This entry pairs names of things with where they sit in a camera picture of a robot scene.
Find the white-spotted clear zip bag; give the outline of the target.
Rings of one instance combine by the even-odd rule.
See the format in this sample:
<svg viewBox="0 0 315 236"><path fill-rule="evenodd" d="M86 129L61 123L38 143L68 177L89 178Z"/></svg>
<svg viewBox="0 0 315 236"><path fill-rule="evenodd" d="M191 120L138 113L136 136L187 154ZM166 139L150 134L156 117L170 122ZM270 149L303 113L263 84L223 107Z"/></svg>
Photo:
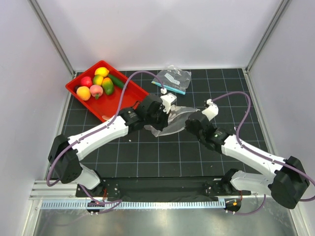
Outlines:
<svg viewBox="0 0 315 236"><path fill-rule="evenodd" d="M185 122L191 114L198 111L196 108L172 105L168 117L168 126L162 131L153 128L151 125L145 125L144 129L151 131L155 137L168 136L185 129Z"/></svg>

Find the green orange toy mango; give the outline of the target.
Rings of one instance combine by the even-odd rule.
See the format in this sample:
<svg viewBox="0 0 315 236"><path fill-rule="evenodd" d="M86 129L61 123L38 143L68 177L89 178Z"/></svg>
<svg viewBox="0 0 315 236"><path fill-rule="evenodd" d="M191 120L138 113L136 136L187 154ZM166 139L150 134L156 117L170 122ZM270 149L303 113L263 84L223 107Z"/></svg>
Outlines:
<svg viewBox="0 0 315 236"><path fill-rule="evenodd" d="M101 86L106 95L111 95L114 92L114 84L109 77L103 79Z"/></svg>

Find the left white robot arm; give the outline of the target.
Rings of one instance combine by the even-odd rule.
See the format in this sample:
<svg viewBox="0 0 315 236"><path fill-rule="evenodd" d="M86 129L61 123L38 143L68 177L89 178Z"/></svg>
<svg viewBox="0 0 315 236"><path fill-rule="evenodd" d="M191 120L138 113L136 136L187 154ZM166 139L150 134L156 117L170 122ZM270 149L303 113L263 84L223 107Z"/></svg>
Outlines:
<svg viewBox="0 0 315 236"><path fill-rule="evenodd" d="M48 157L51 167L47 185L53 186L50 178L56 173L63 184L75 182L86 187L94 197L102 195L104 184L99 175L81 161L104 144L141 130L145 125L162 131L168 126L170 108L175 101L176 96L171 93L163 96L149 94L138 105L120 109L108 121L86 132L71 137L58 135Z"/></svg>

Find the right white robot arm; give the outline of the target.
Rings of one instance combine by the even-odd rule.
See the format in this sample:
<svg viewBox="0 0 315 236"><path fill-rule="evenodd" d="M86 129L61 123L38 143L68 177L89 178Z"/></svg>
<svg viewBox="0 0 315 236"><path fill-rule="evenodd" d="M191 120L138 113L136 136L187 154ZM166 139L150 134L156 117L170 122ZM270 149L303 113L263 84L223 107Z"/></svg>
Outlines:
<svg viewBox="0 0 315 236"><path fill-rule="evenodd" d="M278 204L294 209L310 185L302 162L296 157L284 159L247 144L222 128L212 125L197 111L185 122L187 132L195 135L207 149L230 156L252 167L258 173L228 171L222 179L222 190L228 195L246 190L271 196Z"/></svg>

